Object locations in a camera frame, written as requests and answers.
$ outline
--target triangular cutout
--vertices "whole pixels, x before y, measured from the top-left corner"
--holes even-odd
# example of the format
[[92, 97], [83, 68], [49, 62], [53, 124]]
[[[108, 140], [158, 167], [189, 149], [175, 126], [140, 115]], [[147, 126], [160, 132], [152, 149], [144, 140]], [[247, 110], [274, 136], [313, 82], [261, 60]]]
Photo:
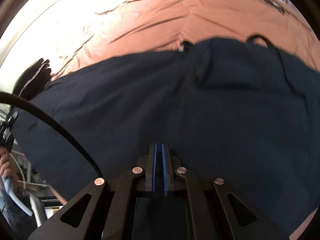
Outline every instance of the triangular cutout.
[[245, 227], [257, 220], [257, 217], [242, 204], [233, 194], [228, 193], [227, 198], [231, 204], [233, 212], [238, 220], [239, 226]]
[[61, 221], [71, 225], [74, 228], [77, 228], [80, 225], [91, 197], [91, 194], [85, 194], [76, 204], [74, 204], [66, 213], [61, 216]]

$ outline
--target metal screw head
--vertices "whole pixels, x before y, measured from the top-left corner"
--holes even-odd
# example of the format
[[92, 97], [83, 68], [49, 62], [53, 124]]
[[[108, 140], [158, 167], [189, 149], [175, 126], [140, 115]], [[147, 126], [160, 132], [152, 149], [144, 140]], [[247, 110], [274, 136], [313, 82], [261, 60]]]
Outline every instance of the metal screw head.
[[132, 169], [132, 172], [135, 173], [135, 174], [139, 174], [139, 173], [142, 172], [142, 168], [140, 168], [140, 167], [135, 167], [135, 168]]
[[224, 179], [223, 178], [215, 178], [214, 182], [217, 185], [223, 185], [224, 184]]
[[100, 186], [104, 183], [104, 179], [103, 178], [97, 178], [95, 179], [94, 183], [97, 185], [97, 186]]
[[186, 173], [186, 172], [187, 172], [187, 169], [185, 167], [177, 168], [177, 173], [183, 174], [183, 173]]

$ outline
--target white cable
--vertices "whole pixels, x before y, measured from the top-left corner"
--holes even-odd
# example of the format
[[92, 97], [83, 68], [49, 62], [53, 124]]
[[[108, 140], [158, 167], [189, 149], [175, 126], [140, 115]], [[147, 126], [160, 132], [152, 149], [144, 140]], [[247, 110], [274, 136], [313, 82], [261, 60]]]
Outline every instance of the white cable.
[[26, 182], [26, 184], [36, 185], [36, 186], [42, 186], [42, 187], [48, 187], [47, 184], [41, 184], [41, 183]]
[[27, 208], [27, 207], [25, 206], [25, 204], [23, 204], [23, 203], [21, 202], [21, 200], [18, 199], [15, 194], [13, 194], [13, 192], [9, 192], [8, 195], [9, 195], [9, 196], [11, 197], [11, 199], [17, 204], [17, 206], [18, 206], [19, 208], [21, 208], [28, 216], [30, 216], [30, 217], [32, 216], [33, 212], [32, 212], [29, 208]]
[[19, 165], [19, 163], [17, 162], [17, 160], [15, 159], [15, 157], [13, 157], [13, 155], [10, 153], [11, 157], [13, 158], [13, 160], [15, 161], [15, 163], [17, 164], [19, 170], [20, 170], [20, 173], [21, 173], [21, 176], [22, 176], [22, 179], [23, 179], [23, 189], [26, 189], [26, 178], [24, 177], [24, 174], [22, 172], [22, 169]]
[[21, 153], [21, 152], [17, 152], [17, 151], [15, 151], [15, 150], [11, 150], [11, 152], [12, 152], [12, 153], [19, 154], [19, 155], [22, 155], [22, 156], [25, 156], [23, 153]]

